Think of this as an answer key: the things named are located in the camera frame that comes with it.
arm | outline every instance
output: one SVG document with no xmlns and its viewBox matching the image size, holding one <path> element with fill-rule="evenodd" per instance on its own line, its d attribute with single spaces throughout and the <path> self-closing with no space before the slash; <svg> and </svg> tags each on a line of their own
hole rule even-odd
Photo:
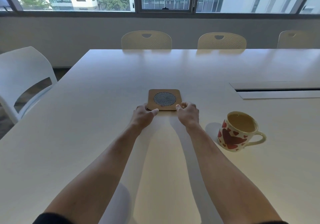
<svg viewBox="0 0 320 224">
<path fill-rule="evenodd" d="M 253 224 L 281 220 L 267 198 L 220 151 L 199 125 L 196 105 L 177 105 L 180 122 L 186 126 L 198 159 L 201 175 L 224 224 Z"/>
<path fill-rule="evenodd" d="M 97 224 L 116 190 L 134 142 L 159 110 L 138 106 L 127 128 L 76 176 L 44 212 L 60 214 L 74 224 Z"/>
</svg>

floor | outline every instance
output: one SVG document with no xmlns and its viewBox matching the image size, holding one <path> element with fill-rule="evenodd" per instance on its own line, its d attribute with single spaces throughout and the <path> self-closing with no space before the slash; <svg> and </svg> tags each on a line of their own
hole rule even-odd
<svg viewBox="0 0 320 224">
<path fill-rule="evenodd" d="M 54 74 L 56 75 L 57 80 L 60 80 L 66 72 L 68 72 L 69 68 L 62 69 L 53 69 Z M 19 112 L 20 109 L 38 92 L 42 89 L 51 85 L 50 79 L 45 79 L 35 84 L 26 90 L 16 101 L 14 107 Z M 0 139 L 14 126 L 12 121 L 9 119 L 7 114 L 5 113 L 3 107 L 0 104 Z"/>
</svg>

mug with red hearts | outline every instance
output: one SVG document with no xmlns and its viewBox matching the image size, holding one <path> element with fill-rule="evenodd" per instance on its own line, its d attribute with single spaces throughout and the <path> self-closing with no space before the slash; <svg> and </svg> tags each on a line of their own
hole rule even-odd
<svg viewBox="0 0 320 224">
<path fill-rule="evenodd" d="M 249 142 L 254 135 L 261 135 L 262 139 Z M 266 135 L 258 131 L 257 122 L 248 114 L 238 111 L 228 113 L 218 132 L 219 145 L 231 152 L 237 152 L 249 145 L 261 144 L 266 139 Z"/>
</svg>

wall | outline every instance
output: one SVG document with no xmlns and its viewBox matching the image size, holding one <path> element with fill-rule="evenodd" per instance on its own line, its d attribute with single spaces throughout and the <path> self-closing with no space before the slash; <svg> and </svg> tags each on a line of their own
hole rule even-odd
<svg viewBox="0 0 320 224">
<path fill-rule="evenodd" d="M 121 49 L 121 38 L 135 30 L 156 30 L 172 38 L 173 49 L 196 49 L 201 35 L 230 32 L 247 48 L 276 48 L 280 32 L 312 30 L 320 48 L 320 20 L 222 20 L 154 18 L 0 18 L 0 52 L 33 46 L 54 67 L 74 65 L 89 49 Z"/>
</svg>

black sleeve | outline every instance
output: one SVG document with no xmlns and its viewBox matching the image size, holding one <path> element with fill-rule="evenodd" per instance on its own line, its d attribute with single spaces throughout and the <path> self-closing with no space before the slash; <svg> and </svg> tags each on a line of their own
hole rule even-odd
<svg viewBox="0 0 320 224">
<path fill-rule="evenodd" d="M 65 217 L 55 213 L 43 213 L 33 222 L 33 224 L 73 224 Z M 270 221 L 260 224 L 288 224 L 284 221 Z"/>
</svg>

